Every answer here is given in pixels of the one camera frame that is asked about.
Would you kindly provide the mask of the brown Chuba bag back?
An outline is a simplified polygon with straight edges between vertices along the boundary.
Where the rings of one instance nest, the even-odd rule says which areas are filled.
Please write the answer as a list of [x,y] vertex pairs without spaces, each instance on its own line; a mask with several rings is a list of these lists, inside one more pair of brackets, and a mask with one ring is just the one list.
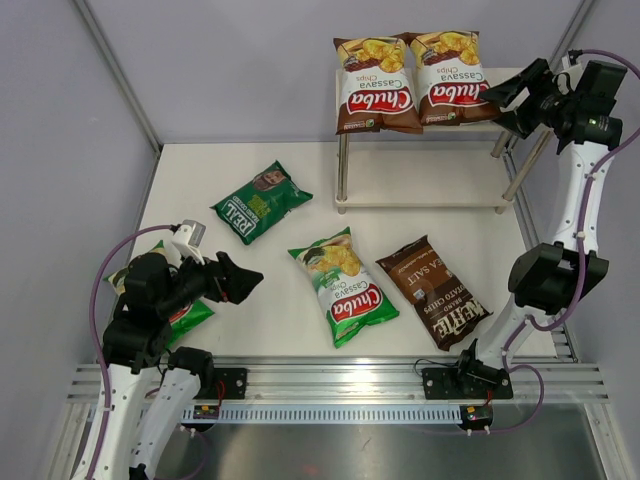
[[416,61],[419,117],[425,127],[492,121],[501,110],[480,94],[490,88],[479,58],[477,31],[409,33]]

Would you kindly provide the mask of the brown chuba bag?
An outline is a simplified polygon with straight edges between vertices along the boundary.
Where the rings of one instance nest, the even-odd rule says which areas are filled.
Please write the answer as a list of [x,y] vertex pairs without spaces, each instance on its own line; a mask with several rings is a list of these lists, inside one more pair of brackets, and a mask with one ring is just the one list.
[[336,133],[420,134],[404,36],[335,38],[333,43],[341,65]]
[[479,58],[477,31],[409,33],[416,61],[419,117],[425,127],[492,121],[501,110],[480,94],[490,88]]

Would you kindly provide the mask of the brown Chuba bag front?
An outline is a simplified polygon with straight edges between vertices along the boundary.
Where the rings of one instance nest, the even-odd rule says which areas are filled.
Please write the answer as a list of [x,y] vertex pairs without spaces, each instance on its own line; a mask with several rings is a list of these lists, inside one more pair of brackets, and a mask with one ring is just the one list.
[[335,38],[333,43],[341,65],[336,133],[420,134],[404,36]]

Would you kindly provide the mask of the brown Kettle chips bag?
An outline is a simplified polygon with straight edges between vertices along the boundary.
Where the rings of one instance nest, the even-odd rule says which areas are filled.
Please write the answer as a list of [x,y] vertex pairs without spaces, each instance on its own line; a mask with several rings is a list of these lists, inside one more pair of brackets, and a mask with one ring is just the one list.
[[376,263],[413,306],[442,351],[464,340],[491,315],[447,267],[426,235]]

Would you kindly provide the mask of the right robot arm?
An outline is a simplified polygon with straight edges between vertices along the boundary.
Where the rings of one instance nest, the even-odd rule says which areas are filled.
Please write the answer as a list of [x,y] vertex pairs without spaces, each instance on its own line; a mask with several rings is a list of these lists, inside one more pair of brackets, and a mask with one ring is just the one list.
[[465,349],[452,384],[463,398],[512,397],[509,360],[534,331],[563,325],[579,301],[608,272],[598,255],[597,221],[604,182],[615,155],[628,146],[623,122],[611,115],[627,72],[638,69],[613,53],[591,50],[576,84],[561,85],[544,59],[481,93],[506,108],[522,92],[527,97],[498,123],[527,138],[539,125],[558,140],[559,192],[550,238],[521,255],[512,267],[510,298],[490,330]]

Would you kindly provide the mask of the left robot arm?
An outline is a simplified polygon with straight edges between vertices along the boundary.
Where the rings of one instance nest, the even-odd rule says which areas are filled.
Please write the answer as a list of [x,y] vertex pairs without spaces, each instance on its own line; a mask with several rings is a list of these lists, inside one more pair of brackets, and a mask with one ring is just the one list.
[[224,252],[203,262],[186,258],[176,271],[157,252],[130,262],[125,290],[103,334],[100,399],[75,478],[154,478],[187,404],[220,384],[210,352],[179,347],[168,355],[151,406],[143,406],[167,355],[171,317],[202,297],[238,305],[263,279]]

